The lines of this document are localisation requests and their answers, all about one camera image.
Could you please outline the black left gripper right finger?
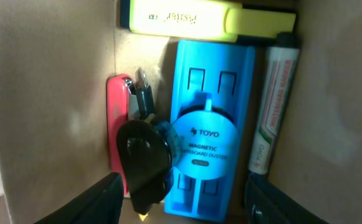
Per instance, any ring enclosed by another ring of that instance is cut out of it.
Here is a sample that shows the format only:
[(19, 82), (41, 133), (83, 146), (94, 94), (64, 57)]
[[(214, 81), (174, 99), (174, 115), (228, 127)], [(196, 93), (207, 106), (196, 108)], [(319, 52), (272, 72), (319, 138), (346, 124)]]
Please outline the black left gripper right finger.
[(245, 185), (244, 205), (251, 224), (328, 224), (253, 172)]

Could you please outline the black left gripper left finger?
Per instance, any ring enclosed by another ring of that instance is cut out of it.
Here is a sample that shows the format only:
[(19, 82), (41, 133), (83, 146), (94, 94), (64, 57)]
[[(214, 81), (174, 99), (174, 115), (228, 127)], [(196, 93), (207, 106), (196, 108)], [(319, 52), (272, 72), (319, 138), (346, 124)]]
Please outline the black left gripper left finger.
[(37, 224), (118, 224), (123, 199), (121, 176), (112, 172)]

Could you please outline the black teardrop glue bottle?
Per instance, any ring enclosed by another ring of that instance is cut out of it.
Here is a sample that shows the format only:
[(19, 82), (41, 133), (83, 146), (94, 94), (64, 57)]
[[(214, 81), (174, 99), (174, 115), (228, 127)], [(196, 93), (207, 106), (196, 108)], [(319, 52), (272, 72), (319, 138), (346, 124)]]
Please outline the black teardrop glue bottle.
[(168, 143), (156, 127), (159, 119), (146, 72), (140, 69), (138, 76), (139, 82), (133, 89), (139, 118), (120, 126), (116, 144), (133, 209), (147, 215), (169, 191), (172, 158)]

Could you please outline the blue plastic tool holder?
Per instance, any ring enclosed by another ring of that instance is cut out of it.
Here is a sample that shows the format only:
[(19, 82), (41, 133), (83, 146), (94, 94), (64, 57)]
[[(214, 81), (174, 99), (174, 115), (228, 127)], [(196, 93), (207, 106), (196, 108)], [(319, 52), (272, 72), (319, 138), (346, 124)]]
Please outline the blue plastic tool holder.
[(223, 222), (249, 105), (255, 48), (182, 40), (170, 123), (180, 138), (167, 213)]

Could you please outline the black white marker pen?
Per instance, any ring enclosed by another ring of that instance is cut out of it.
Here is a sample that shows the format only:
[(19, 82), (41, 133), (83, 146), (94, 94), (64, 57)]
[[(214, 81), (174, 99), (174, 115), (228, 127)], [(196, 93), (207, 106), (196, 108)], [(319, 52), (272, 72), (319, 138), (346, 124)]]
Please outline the black white marker pen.
[(274, 45), (267, 49), (264, 87), (249, 161), (253, 173), (268, 173), (299, 54), (299, 40), (290, 32), (277, 34)]

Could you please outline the brown cardboard box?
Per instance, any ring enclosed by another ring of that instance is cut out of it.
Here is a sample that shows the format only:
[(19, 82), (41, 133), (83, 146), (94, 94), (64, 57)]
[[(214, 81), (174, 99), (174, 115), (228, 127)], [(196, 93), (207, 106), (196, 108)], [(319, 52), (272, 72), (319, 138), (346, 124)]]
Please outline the brown cardboard box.
[[(298, 14), (302, 51), (269, 180), (329, 223), (362, 223), (362, 1), (251, 1)], [(34, 223), (110, 171), (105, 82), (147, 72), (170, 114), (174, 37), (118, 1), (0, 1), (0, 218)]]

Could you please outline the yellow black highlighter marker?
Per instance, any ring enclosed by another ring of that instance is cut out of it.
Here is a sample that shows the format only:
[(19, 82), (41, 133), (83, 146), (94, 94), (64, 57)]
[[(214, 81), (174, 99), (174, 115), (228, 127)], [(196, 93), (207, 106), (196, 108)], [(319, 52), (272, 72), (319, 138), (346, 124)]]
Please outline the yellow black highlighter marker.
[(134, 33), (236, 43), (293, 32), (297, 14), (230, 1), (121, 0), (120, 25)]

